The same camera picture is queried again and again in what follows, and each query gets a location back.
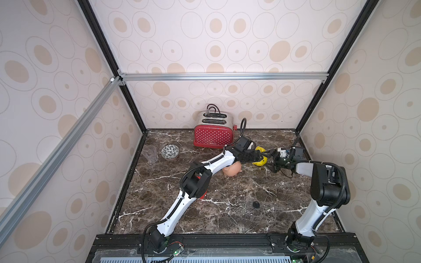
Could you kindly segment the yellow piggy bank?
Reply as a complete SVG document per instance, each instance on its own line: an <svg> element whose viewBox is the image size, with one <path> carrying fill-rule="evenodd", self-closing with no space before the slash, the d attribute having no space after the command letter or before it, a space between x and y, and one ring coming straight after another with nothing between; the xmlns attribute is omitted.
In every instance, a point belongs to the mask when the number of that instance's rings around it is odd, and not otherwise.
<svg viewBox="0 0 421 263"><path fill-rule="evenodd" d="M264 149L264 148L257 146L255 149ZM253 162L252 164L261 167L261 166L264 166L267 163L267 161L268 161L267 157L259 156L259 160L256 162Z"/></svg>

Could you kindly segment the pink piggy bank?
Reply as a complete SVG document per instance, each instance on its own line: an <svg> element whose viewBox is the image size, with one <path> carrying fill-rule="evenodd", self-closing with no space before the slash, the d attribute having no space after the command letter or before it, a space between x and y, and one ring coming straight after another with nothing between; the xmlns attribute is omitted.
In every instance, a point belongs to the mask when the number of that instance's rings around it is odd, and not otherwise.
<svg viewBox="0 0 421 263"><path fill-rule="evenodd" d="M235 162L234 164L223 168L222 171L223 174L228 177L236 176L242 172L242 164L240 162Z"/></svg>

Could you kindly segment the red piggy bank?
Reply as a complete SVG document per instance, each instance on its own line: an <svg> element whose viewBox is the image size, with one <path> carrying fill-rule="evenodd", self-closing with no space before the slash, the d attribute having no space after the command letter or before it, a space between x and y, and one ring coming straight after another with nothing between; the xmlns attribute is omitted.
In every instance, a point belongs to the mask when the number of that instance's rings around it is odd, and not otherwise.
<svg viewBox="0 0 421 263"><path fill-rule="evenodd" d="M207 175L202 175L197 182L196 197L199 199L201 199L207 191L207 188L208 188L207 179L208 179Z"/></svg>

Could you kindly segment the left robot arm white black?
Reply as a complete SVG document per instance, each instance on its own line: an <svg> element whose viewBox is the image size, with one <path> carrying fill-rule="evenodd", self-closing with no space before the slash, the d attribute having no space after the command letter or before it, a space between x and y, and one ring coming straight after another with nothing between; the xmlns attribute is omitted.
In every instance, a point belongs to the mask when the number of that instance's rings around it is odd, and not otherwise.
<svg viewBox="0 0 421 263"><path fill-rule="evenodd" d="M226 146L216 157L208 161L193 162L181 178L180 192L168 212L160 221L145 228L145 237L154 250L165 250L168 237L173 233L176 224L190 205L205 195L213 175L237 162L243 164L262 160L263 155L257 150L255 143L247 137L242 137L236 143Z"/></svg>

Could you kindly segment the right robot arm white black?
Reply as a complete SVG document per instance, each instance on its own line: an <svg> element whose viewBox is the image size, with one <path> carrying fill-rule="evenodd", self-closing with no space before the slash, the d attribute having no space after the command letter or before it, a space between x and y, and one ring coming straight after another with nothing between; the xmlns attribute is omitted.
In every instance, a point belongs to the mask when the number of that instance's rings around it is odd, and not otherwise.
<svg viewBox="0 0 421 263"><path fill-rule="evenodd" d="M273 173L283 169L311 178L311 201L304 214L288 230L286 246L292 252L311 246L324 220L342 205L350 192L343 167L334 163L307 160L302 147L271 149L263 152Z"/></svg>

